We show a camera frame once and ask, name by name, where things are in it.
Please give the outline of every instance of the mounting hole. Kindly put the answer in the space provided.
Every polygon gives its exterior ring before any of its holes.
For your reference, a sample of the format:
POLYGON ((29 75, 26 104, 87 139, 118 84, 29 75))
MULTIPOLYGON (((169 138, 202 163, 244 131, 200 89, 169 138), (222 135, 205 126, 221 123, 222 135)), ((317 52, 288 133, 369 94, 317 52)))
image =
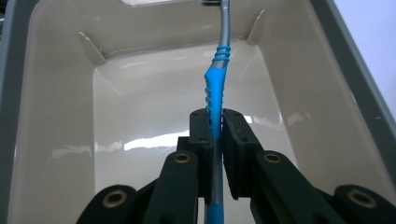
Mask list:
POLYGON ((377 206, 376 200, 372 196, 358 189, 352 189, 347 193, 347 197, 350 201, 362 207, 375 208, 377 206))
POLYGON ((329 224, 329 220, 323 216, 322 214, 315 213, 313 218, 314 223, 316 224, 329 224))
POLYGON ((265 154, 264 156, 266 161, 269 161, 271 163, 279 163, 280 161, 282 161, 282 159, 277 156, 276 154, 265 154))
POLYGON ((125 203, 127 195, 125 191, 116 189, 109 192, 102 200, 102 204, 106 208, 114 208, 125 203))
POLYGON ((187 154, 177 154, 175 156, 175 161, 177 163, 187 163, 191 160, 191 157, 187 154))

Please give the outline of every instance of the blue silicone sleeve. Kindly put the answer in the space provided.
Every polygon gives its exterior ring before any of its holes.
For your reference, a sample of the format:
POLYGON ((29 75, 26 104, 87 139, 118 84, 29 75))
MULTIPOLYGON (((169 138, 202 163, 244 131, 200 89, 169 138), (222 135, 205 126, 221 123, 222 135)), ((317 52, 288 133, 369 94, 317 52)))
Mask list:
POLYGON ((212 204, 207 211, 207 224, 224 223, 223 207, 219 203, 212 204))
POLYGON ((210 66, 205 74, 206 109, 209 111, 213 139, 219 139, 221 133, 221 106, 226 73, 227 66, 223 68, 210 66))

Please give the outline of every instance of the blue ribbed tube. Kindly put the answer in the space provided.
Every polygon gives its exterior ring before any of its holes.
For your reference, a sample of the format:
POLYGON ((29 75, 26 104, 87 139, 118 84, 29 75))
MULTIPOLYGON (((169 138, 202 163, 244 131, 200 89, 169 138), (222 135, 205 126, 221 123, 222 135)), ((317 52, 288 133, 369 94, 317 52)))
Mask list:
POLYGON ((219 139, 221 133, 222 97, 227 74, 227 63, 230 61, 230 49, 228 46, 219 46, 213 63, 205 74, 206 109, 209 112, 212 137, 215 140, 219 139), (222 62, 223 66, 221 68, 214 66, 216 62, 222 62))

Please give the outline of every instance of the white bin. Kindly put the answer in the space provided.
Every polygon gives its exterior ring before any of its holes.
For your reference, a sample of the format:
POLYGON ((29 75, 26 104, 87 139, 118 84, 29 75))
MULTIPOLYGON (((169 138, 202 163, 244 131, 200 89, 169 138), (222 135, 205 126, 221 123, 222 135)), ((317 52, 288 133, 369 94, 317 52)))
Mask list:
MULTIPOLYGON (((231 5, 224 107, 244 114, 262 146, 288 156, 316 188, 356 184, 396 203, 311 3, 231 5)), ((218 35, 218 9, 198 1, 39 1, 27 37, 8 222, 75 223, 101 189, 140 189, 157 178, 177 137, 189 134, 190 112, 205 107, 204 73, 218 35)), ((227 196, 225 222, 254 223, 248 200, 227 196)))

